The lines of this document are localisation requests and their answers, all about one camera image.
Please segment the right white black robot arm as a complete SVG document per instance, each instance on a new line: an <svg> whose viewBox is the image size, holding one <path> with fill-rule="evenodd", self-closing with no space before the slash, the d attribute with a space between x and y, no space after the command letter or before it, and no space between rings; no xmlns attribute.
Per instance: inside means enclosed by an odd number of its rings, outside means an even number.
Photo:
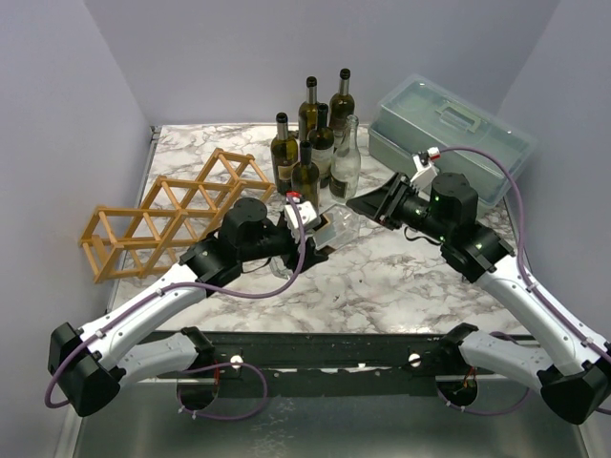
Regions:
<svg viewBox="0 0 611 458"><path fill-rule="evenodd" d="M446 371L490 370L531 388L559 418L580 425L610 395L610 344L529 272L519 271L512 246L477 221L477 205L477 192L456 173L437 176L429 199L396 173L384 186L347 202L390 230L407 226L438 240L446 263L499 301L538 343L524 347L463 323L440 341L437 354Z"/></svg>

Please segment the clear square liquor bottle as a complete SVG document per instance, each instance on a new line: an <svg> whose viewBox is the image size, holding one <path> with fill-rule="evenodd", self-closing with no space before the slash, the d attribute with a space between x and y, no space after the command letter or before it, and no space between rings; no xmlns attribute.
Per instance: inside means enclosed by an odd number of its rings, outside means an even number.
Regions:
<svg viewBox="0 0 611 458"><path fill-rule="evenodd" d="M311 227L307 235L307 254L301 272L328 260L328 257L359 237L359 216L341 204L333 204L320 215L320 224ZM274 257L270 269L275 277L288 279L297 265L299 253Z"/></svg>

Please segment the wooden wine rack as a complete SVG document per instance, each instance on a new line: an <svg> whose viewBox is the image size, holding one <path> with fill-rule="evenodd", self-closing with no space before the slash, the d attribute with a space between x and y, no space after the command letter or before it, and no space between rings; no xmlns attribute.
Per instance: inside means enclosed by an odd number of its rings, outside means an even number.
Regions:
<svg viewBox="0 0 611 458"><path fill-rule="evenodd" d="M217 148L192 178L158 176L135 208L96 206L78 244L94 282L145 279L216 230L239 198L275 191L255 157Z"/></svg>

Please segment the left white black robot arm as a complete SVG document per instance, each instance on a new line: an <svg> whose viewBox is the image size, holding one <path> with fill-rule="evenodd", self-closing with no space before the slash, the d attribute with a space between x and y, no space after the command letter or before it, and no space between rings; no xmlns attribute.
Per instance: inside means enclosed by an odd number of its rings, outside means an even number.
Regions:
<svg viewBox="0 0 611 458"><path fill-rule="evenodd" d="M277 222L254 198L240 198L221 227L192 244L153 285L116 311L80 327L59 325L50 336L44 394L51 409L72 406L81 417L98 412L126 385L168 372L204 375L214 348L199 331L180 331L156 343L144 343L161 324L218 293L250 300L260 293L228 289L246 262L280 257L296 281L299 274L325 260L309 231L321 219L313 204L287 196Z"/></svg>

